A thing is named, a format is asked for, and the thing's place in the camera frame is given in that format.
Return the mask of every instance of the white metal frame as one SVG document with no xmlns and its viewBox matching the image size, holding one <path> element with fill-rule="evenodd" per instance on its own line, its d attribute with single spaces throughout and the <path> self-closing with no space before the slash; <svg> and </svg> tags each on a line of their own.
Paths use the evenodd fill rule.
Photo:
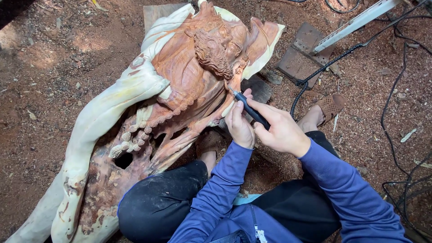
<svg viewBox="0 0 432 243">
<path fill-rule="evenodd" d="M 329 34 L 327 37 L 322 39 L 317 47 L 313 50 L 314 53 L 318 53 L 328 46 L 331 46 L 335 42 L 344 38 L 345 36 L 353 33 L 358 30 L 363 25 L 371 22 L 373 19 L 376 19 L 381 14 L 389 11 L 394 8 L 396 5 L 400 4 L 402 0 L 380 0 L 374 5 L 370 6 L 361 14 L 357 15 L 353 19 L 351 19 L 348 23 L 344 24 L 340 28 L 338 28 L 333 33 Z"/>
</svg>

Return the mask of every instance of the dirt floor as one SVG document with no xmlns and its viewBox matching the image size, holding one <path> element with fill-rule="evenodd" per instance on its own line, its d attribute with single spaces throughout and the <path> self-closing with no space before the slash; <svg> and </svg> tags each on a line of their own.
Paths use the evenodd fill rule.
<svg viewBox="0 0 432 243">
<path fill-rule="evenodd" d="M 286 32 L 277 43 L 267 65 L 273 69 L 285 53 L 297 28 L 304 22 L 329 34 L 374 3 L 361 1 L 348 14 L 331 11 L 323 0 L 304 3 L 266 0 L 218 0 L 248 24 L 252 16 L 263 21 L 283 19 Z M 30 215 L 38 200 L 59 172 L 64 154 L 81 109 L 112 85 L 139 54 L 144 37 L 144 5 L 179 3 L 177 0 L 100 0 L 109 11 L 96 9 L 86 0 L 36 0 L 19 17 L 0 30 L 0 240 L 7 239 Z M 399 15 L 402 7 L 392 10 Z M 6 13 L 0 10 L 0 16 Z M 427 14 L 422 8 L 415 15 Z M 356 43 L 368 40 L 385 26 L 371 22 L 338 42 L 333 56 Z M 430 19 L 410 19 L 401 31 L 432 48 Z M 403 40 L 385 31 L 368 47 L 340 60 L 342 76 L 324 72 L 320 84 L 304 95 L 296 116 L 301 116 L 321 95 L 341 93 L 346 107 L 339 114 L 336 130 L 329 122 L 321 130 L 341 158 L 355 167 L 364 167 L 363 177 L 378 192 L 386 181 L 404 181 L 395 166 L 389 142 L 380 127 L 382 109 L 394 80 L 402 68 Z M 385 116 L 400 166 L 410 171 L 432 150 L 432 57 L 422 49 L 408 48 L 407 69 L 396 86 Z M 297 89 L 286 78 L 274 89 L 269 104 L 288 109 Z M 417 129 L 404 143 L 400 140 Z M 222 141 L 227 148 L 229 141 Z M 193 152 L 186 153 L 193 157 Z M 414 179 L 432 173 L 420 167 Z M 263 193 L 279 183 L 300 178 L 300 162 L 276 153 L 258 142 L 247 171 L 244 190 Z M 422 187 L 430 186 L 426 181 Z M 399 185 L 392 191 L 396 197 Z M 410 220 L 432 228 L 432 192 L 408 203 Z M 127 242 L 116 234 L 112 242 Z"/>
</svg>

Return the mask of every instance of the brown sandal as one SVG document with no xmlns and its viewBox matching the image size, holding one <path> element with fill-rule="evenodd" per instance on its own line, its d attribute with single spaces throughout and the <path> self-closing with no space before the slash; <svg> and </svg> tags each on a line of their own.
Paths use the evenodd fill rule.
<svg viewBox="0 0 432 243">
<path fill-rule="evenodd" d="M 197 158 L 205 152 L 216 151 L 216 156 L 219 153 L 217 141 L 221 139 L 221 135 L 215 131 L 201 134 L 195 142 Z"/>
<path fill-rule="evenodd" d="M 324 125 L 329 120 L 333 119 L 345 105 L 345 99 L 340 94 L 326 96 L 315 103 L 323 110 L 325 120 L 321 125 Z"/>
</svg>

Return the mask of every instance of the wood carving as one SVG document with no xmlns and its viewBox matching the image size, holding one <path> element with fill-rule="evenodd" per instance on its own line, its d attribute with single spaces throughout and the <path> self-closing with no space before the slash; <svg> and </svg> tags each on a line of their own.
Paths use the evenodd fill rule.
<svg viewBox="0 0 432 243">
<path fill-rule="evenodd" d="M 158 19 L 141 54 L 79 114 L 60 173 L 6 242 L 103 243 L 118 230 L 117 205 L 136 182 L 166 170 L 233 104 L 229 84 L 258 72 L 284 26 L 251 18 L 251 31 L 205 0 Z M 165 134 L 162 144 L 152 141 Z M 121 169 L 115 158 L 131 153 Z"/>
</svg>

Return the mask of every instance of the zipper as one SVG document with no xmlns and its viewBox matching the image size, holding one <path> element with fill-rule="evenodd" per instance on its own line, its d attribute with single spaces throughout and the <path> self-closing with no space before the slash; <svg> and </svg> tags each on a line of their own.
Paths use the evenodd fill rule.
<svg viewBox="0 0 432 243">
<path fill-rule="evenodd" d="M 254 208 L 252 207 L 252 204 L 249 203 L 249 207 L 251 208 L 251 212 L 252 212 L 252 219 L 254 220 L 254 227 L 255 227 L 255 242 L 258 241 L 259 239 L 259 234 L 258 234 L 258 224 L 257 224 L 257 220 L 255 219 L 255 212 L 254 212 Z"/>
</svg>

